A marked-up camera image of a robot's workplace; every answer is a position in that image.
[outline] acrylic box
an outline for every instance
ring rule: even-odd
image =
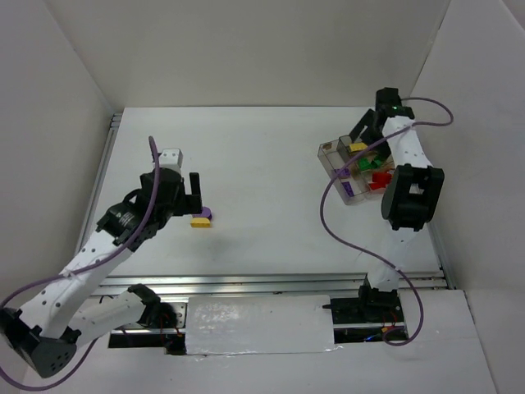
[[[350,158],[358,154],[358,152],[350,151],[350,144],[352,144],[350,137],[343,135],[338,140],[326,142],[319,146],[317,157],[330,178],[332,178]],[[375,196],[384,193],[385,187],[377,187],[377,183],[375,183],[372,178],[374,177],[374,173],[389,172],[393,162],[391,158],[388,158],[379,164],[374,163],[376,167],[366,165],[366,163],[372,163],[376,158],[377,152],[370,151],[366,153],[362,157],[364,161],[350,164],[350,166],[339,175],[338,179],[336,179],[334,187],[337,189],[339,196],[345,204],[356,204],[365,199],[373,199]]]

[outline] corner wall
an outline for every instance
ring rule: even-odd
[[[71,259],[110,110],[42,2],[2,2],[0,53],[0,296],[6,296]],[[21,380],[18,356],[3,344],[0,354],[2,367]],[[0,381],[0,392],[18,391]]]
[[[501,393],[525,386],[515,335],[525,324],[523,65],[525,31],[501,1],[453,0],[413,91],[456,118],[419,135],[445,170],[434,223]],[[413,106],[419,119],[440,119],[430,104]]]

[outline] red block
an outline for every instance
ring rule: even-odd
[[[386,188],[386,185],[383,185],[381,183],[369,183],[370,189],[377,190],[377,189],[384,189]]]
[[[372,174],[372,181],[386,187],[386,185],[392,181],[392,174],[389,174],[388,172],[374,172]]]

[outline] white plastic cover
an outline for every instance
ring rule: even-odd
[[[328,295],[195,297],[188,303],[189,355],[334,350]]]

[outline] colored block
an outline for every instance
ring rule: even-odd
[[[371,190],[377,190],[377,189],[384,189],[386,188],[386,185],[383,185],[382,183],[369,183]]]
[[[350,197],[354,197],[354,191],[352,190],[352,186],[350,185],[350,182],[341,182],[341,185],[345,188],[346,194]]]
[[[385,161],[384,160],[381,160],[380,158],[374,158],[372,160],[372,168],[379,168],[380,166],[383,165]]]
[[[195,228],[199,228],[199,227],[207,228],[207,227],[212,226],[212,222],[210,222],[210,219],[207,219],[207,218],[193,218],[191,219],[191,222],[189,222],[189,224]]]
[[[364,142],[356,142],[355,144],[350,144],[350,152],[360,152],[362,150],[365,150],[368,145],[366,145]]]
[[[388,185],[392,181],[392,174],[388,172],[374,172],[372,174],[372,182]]]
[[[350,176],[350,170],[348,168],[345,168],[343,171],[341,171],[341,174],[339,174],[339,178],[348,178]]]
[[[195,215],[191,215],[194,218],[206,218],[208,220],[212,220],[212,210],[208,207],[203,207],[203,211],[201,213],[196,213]]]
[[[370,170],[372,168],[367,158],[360,158],[358,160],[358,167],[361,171]]]

